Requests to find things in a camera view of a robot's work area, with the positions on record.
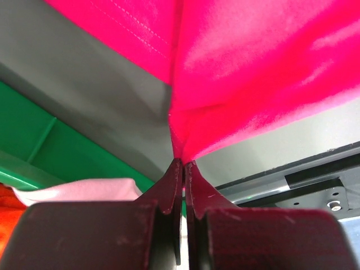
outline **light pink fabric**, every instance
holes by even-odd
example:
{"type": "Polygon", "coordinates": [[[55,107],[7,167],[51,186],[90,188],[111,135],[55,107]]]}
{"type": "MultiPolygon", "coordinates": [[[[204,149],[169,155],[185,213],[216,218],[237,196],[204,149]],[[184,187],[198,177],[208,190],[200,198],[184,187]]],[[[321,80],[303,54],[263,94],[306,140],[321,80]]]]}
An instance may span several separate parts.
{"type": "Polygon", "coordinates": [[[26,206],[49,201],[132,201],[141,195],[130,178],[85,179],[36,191],[19,191],[16,197],[26,206]]]}

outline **screw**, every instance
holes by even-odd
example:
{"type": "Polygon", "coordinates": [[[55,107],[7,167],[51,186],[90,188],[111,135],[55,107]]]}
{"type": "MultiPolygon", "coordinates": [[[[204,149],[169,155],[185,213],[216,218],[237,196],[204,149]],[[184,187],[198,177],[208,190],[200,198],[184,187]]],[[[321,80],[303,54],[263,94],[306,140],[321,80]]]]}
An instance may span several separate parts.
{"type": "Polygon", "coordinates": [[[327,206],[330,207],[331,211],[334,212],[342,209],[339,201],[330,201],[327,206]]]}

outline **machine part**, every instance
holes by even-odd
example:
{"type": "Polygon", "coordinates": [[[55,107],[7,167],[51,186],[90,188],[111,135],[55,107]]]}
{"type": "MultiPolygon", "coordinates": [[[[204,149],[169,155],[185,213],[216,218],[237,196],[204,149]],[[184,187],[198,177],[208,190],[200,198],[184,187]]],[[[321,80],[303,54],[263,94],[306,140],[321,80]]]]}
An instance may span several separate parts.
{"type": "MultiPolygon", "coordinates": [[[[340,178],[348,188],[358,182],[358,175],[360,142],[223,184],[216,189],[233,203],[243,204],[334,178],[340,178]]],[[[358,205],[357,201],[358,197],[355,197],[349,204],[358,205]]]]}
{"type": "Polygon", "coordinates": [[[330,201],[327,206],[331,209],[331,211],[339,211],[342,209],[339,201],[330,201]]]}
{"type": "Polygon", "coordinates": [[[349,210],[346,189],[338,178],[238,204],[238,206],[322,209],[332,212],[337,218],[349,210]],[[337,201],[339,206],[341,205],[340,208],[334,205],[335,210],[333,210],[329,206],[329,203],[333,201],[337,201]]]}
{"type": "Polygon", "coordinates": [[[49,202],[21,217],[0,269],[173,269],[180,263],[182,164],[134,202],[49,202]]]}
{"type": "Polygon", "coordinates": [[[195,162],[185,166],[184,176],[191,270],[358,269],[329,213],[236,208],[195,162]]]}
{"type": "Polygon", "coordinates": [[[174,269],[179,263],[182,186],[190,270],[357,269],[327,212],[238,208],[200,174],[174,160],[134,202],[31,206],[0,261],[8,269],[174,269]]]}

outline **fabric fold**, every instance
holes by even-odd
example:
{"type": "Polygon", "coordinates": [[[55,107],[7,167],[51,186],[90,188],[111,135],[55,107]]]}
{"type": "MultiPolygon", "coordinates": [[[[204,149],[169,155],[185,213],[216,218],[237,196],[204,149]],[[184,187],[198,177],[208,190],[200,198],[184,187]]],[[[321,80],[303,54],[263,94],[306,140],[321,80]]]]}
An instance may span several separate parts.
{"type": "Polygon", "coordinates": [[[359,96],[358,0],[46,0],[173,86],[186,163],[359,96]]]}

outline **gray metal surface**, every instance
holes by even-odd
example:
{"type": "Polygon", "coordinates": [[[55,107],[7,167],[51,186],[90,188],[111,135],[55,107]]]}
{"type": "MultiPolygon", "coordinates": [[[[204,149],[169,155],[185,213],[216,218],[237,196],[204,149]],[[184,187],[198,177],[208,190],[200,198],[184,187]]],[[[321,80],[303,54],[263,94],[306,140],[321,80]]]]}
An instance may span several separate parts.
{"type": "MultiPolygon", "coordinates": [[[[0,37],[0,79],[151,179],[161,177],[172,159],[166,85],[41,0],[0,0],[0,37]]],[[[356,141],[360,100],[221,149],[198,165],[217,186],[356,141]]],[[[281,187],[269,183],[256,193],[281,187]]]]}

